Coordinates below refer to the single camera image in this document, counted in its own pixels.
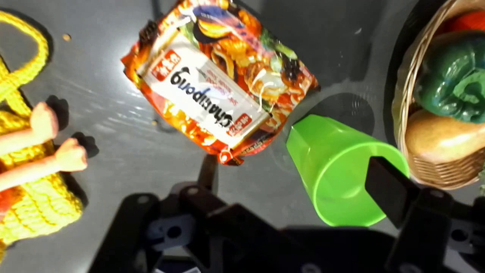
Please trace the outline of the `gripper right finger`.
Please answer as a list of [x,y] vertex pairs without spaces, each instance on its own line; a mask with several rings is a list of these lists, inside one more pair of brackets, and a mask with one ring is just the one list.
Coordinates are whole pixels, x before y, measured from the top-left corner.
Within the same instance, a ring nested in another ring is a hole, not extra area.
[[384,157],[369,159],[365,190],[400,231],[388,273],[457,273],[444,265],[448,248],[485,273],[485,196],[468,205],[438,188],[419,188]]

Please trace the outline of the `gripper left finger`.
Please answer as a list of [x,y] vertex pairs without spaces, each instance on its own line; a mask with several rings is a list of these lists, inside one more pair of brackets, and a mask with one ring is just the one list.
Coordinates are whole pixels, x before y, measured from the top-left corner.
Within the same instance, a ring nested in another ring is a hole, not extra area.
[[264,245],[277,231],[215,193],[218,163],[207,155],[194,182],[166,198],[123,199],[88,273],[281,273]]

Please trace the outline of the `yellow-green plastic cup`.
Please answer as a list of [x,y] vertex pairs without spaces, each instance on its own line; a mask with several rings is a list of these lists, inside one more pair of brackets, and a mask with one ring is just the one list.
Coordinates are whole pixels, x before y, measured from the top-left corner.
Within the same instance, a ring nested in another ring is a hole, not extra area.
[[385,218],[365,190],[371,157],[384,157],[410,176],[396,147],[326,116],[293,124],[286,148],[317,215],[331,226],[368,227]]

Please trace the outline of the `wicker basket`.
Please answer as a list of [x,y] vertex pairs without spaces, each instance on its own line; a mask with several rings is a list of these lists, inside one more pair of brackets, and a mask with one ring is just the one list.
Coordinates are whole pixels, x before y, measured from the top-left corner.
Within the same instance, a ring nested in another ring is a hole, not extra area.
[[485,147],[447,163],[432,163],[411,154],[407,150],[405,133],[409,117],[419,109],[412,92],[419,66],[438,29],[452,17],[475,10],[485,10],[485,0],[417,0],[398,35],[388,68],[386,89],[394,90],[391,113],[397,147],[404,154],[416,182],[443,190],[479,181],[485,163]]

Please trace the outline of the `tan toy potato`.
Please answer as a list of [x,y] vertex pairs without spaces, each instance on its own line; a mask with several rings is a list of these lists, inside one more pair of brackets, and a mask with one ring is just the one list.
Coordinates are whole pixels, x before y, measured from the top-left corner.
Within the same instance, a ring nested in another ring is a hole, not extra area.
[[411,155],[427,162],[456,161],[485,147],[485,122],[462,122],[419,110],[408,119],[405,145]]

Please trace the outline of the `doll in yellow knit dress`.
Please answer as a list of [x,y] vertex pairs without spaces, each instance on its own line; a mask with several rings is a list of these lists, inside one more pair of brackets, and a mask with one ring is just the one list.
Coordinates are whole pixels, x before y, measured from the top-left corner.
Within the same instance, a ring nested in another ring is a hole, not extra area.
[[20,88],[45,67],[49,45],[26,21],[0,11],[0,23],[16,27],[37,44],[31,60],[9,71],[0,56],[0,264],[17,241],[58,232],[83,213],[62,172],[87,168],[87,151],[76,138],[55,149],[59,120],[45,102],[29,107]]

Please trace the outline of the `green toy bell pepper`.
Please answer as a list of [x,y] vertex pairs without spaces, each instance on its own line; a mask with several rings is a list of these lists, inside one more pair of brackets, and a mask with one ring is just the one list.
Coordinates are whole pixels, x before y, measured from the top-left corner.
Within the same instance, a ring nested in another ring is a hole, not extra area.
[[413,95],[435,115],[485,123],[485,32],[464,30],[433,39]]

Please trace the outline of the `orange instant noodle packet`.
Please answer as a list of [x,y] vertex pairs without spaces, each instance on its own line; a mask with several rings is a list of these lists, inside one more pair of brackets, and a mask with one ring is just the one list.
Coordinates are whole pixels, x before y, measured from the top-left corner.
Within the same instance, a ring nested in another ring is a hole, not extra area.
[[316,77],[233,0],[177,0],[122,59],[158,114],[219,163],[265,149]]

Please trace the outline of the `red toy vegetable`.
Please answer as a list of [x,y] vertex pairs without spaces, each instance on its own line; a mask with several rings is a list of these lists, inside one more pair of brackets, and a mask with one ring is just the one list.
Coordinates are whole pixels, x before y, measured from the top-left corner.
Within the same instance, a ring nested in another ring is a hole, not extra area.
[[461,14],[445,22],[444,33],[462,30],[478,30],[485,32],[485,10]]

